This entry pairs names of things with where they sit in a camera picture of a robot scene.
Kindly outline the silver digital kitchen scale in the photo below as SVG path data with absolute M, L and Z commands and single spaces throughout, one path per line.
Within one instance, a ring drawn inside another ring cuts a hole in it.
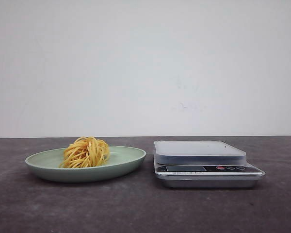
M 251 188 L 265 176 L 222 141 L 155 141 L 154 171 L 172 188 Z

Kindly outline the light green round plate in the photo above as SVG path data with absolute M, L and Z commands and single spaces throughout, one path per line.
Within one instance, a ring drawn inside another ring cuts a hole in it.
M 146 152 L 139 148 L 109 146 L 111 155 L 105 165 L 87 168 L 60 168 L 64 149 L 47 150 L 26 158 L 29 170 L 39 178 L 61 183 L 86 183 L 108 180 L 136 170 Z

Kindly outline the yellow vermicelli noodle nest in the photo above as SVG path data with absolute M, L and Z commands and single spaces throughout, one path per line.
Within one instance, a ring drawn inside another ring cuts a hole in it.
M 110 157 L 109 145 L 101 139 L 80 137 L 63 152 L 59 168 L 87 168 L 106 164 Z

